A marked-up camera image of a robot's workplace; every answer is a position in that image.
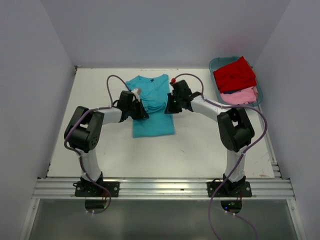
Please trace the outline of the turquoise t shirt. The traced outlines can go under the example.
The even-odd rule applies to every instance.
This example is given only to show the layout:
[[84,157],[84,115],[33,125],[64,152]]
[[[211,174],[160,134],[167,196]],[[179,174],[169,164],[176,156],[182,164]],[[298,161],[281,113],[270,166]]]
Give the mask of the turquoise t shirt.
[[171,114],[166,114],[169,88],[169,76],[162,74],[157,77],[136,76],[126,82],[130,90],[139,88],[140,99],[148,119],[134,120],[132,136],[134,138],[148,138],[173,135],[175,133],[174,120]]

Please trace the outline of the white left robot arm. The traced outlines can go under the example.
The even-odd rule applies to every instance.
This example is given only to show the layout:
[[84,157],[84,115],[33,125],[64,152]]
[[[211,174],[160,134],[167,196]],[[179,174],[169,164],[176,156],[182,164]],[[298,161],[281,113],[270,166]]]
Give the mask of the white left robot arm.
[[78,106],[64,132],[64,147],[77,154],[81,168],[80,181],[73,184],[77,197],[109,197],[103,180],[96,146],[104,125],[121,123],[132,118],[146,120],[149,115],[140,98],[141,89],[123,90],[116,106],[89,109]]

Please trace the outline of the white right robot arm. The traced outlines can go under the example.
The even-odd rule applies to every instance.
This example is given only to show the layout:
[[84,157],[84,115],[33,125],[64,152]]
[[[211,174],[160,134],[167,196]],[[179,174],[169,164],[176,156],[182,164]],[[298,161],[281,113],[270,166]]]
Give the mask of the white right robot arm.
[[165,114],[178,114],[183,109],[201,114],[218,125],[220,140],[227,150],[223,182],[208,185],[210,197],[236,197],[246,183],[245,155],[243,150],[251,144],[255,131],[244,108],[212,105],[200,92],[192,92],[185,80],[171,80]]

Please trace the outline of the red t shirt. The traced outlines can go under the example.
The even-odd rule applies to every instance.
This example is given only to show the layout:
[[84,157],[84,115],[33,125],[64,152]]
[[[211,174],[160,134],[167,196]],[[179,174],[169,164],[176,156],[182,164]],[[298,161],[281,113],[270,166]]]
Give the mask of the red t shirt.
[[257,85],[256,75],[243,56],[213,71],[213,76],[220,93],[240,91]]

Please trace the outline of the pink t shirt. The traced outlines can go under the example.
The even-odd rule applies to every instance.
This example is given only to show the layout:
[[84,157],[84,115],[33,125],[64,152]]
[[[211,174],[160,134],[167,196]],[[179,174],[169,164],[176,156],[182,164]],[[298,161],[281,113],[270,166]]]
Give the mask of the pink t shirt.
[[233,93],[221,93],[220,96],[229,105],[244,105],[256,103],[259,93],[257,87],[252,86]]

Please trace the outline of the aluminium mounting rail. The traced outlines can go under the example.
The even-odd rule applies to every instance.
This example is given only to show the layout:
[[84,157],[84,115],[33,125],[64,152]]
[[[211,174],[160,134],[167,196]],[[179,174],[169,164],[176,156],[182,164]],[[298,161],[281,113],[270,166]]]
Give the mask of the aluminium mounting rail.
[[[274,178],[250,178],[252,197],[215,197],[217,200],[293,200],[295,194],[291,181],[282,179],[278,164],[272,163]],[[210,178],[105,178],[104,182],[119,182],[120,200],[209,200],[207,182]],[[47,177],[39,179],[33,190],[33,199],[88,199],[100,197],[76,197],[73,183],[78,178]]]

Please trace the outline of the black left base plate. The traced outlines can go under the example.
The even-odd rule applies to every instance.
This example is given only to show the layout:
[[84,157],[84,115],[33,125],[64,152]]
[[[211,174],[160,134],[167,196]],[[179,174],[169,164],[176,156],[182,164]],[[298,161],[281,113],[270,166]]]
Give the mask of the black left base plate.
[[[112,198],[117,198],[119,196],[120,183],[118,181],[104,181],[101,185],[109,191],[108,196],[111,196]],[[85,181],[85,183],[81,183],[78,181],[73,183],[73,186],[75,187],[75,197],[93,198],[106,196],[100,187],[97,187],[91,182]]]

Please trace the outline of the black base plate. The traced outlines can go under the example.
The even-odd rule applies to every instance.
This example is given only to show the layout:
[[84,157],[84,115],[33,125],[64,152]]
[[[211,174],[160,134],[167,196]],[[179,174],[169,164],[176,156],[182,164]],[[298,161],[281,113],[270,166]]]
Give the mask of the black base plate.
[[[111,196],[112,198],[117,198],[119,196],[120,183],[118,181],[104,181],[101,185],[109,191],[108,196]],[[81,183],[78,181],[73,183],[73,186],[75,187],[75,197],[93,198],[106,196],[100,187],[97,187],[91,182],[85,181],[85,183]]]
[[[216,189],[221,185],[220,181],[209,181],[207,185],[207,193],[211,198]],[[215,198],[250,198],[252,197],[251,185],[248,181],[242,183],[226,182],[215,193]]]

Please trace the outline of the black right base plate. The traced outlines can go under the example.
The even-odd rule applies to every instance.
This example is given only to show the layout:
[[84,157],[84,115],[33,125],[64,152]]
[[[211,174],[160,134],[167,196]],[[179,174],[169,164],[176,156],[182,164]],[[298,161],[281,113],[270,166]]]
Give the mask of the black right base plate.
[[[209,181],[207,185],[207,193],[211,198],[216,189],[221,185],[220,181]],[[252,197],[251,185],[248,181],[242,183],[226,182],[215,193],[215,198],[250,198]]]

